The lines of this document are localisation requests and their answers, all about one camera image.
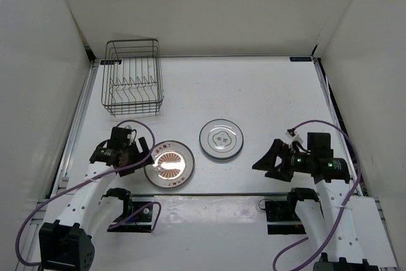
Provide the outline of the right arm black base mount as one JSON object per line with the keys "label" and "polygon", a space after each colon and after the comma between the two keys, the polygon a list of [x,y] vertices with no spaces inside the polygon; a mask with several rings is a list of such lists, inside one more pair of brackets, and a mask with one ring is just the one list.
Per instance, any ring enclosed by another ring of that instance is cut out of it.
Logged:
{"label": "right arm black base mount", "polygon": [[265,212],[268,235],[305,235],[304,226],[287,201],[262,199],[258,209]]}

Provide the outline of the white plate green flower pattern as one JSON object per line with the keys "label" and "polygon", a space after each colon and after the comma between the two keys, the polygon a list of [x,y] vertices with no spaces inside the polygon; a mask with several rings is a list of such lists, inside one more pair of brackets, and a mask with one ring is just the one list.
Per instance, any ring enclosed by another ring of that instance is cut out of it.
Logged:
{"label": "white plate green flower pattern", "polygon": [[240,145],[234,149],[231,149],[228,152],[225,152],[225,151],[217,152],[217,151],[213,150],[211,147],[200,146],[202,152],[207,157],[214,159],[214,160],[218,160],[218,161],[227,161],[227,160],[231,160],[231,159],[237,157],[241,153],[243,147],[244,147],[243,145]]}

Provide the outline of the white plate orange pattern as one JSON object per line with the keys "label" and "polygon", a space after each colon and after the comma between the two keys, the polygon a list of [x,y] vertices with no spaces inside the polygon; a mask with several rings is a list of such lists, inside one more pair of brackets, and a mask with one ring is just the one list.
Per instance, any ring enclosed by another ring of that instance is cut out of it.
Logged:
{"label": "white plate orange pattern", "polygon": [[144,167],[147,180],[162,189],[177,188],[192,177],[195,158],[192,151],[176,140],[158,143],[152,152],[153,163]]}

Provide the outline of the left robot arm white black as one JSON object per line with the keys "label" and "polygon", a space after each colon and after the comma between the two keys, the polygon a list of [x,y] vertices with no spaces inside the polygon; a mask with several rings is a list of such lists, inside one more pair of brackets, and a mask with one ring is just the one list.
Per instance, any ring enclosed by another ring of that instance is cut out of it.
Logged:
{"label": "left robot arm white black", "polygon": [[97,232],[115,229],[142,211],[134,209],[130,191],[110,184],[152,163],[144,137],[138,137],[135,129],[113,127],[110,138],[92,153],[83,182],[70,189],[70,202],[53,222],[43,223],[39,231],[42,268],[89,270]]}

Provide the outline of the metal wire dish rack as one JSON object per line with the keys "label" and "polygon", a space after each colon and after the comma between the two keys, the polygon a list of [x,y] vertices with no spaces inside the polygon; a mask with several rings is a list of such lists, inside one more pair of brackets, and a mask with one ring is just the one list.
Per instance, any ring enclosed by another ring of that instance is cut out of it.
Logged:
{"label": "metal wire dish rack", "polygon": [[163,103],[157,39],[120,39],[106,43],[101,104],[113,116],[157,114]]}

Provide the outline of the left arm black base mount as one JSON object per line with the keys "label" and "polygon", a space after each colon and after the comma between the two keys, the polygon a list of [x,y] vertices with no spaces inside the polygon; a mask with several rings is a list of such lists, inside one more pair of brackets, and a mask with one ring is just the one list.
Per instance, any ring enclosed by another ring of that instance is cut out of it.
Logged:
{"label": "left arm black base mount", "polygon": [[133,212],[141,210],[128,221],[115,228],[108,228],[108,232],[120,233],[151,233],[154,206],[148,201],[133,201]]}

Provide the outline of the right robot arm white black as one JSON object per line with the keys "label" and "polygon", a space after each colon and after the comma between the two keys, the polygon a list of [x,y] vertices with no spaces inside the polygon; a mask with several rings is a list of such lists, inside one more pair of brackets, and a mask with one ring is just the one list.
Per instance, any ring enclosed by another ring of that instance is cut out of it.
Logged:
{"label": "right robot arm white black", "polygon": [[378,270],[368,262],[359,243],[350,199],[355,191],[347,162],[334,157],[328,133],[308,133],[307,146],[293,139],[275,139],[252,168],[265,177],[291,182],[294,174],[309,174],[314,188],[293,187],[287,195],[285,213],[300,220],[306,240],[315,252],[297,267],[303,270]]}

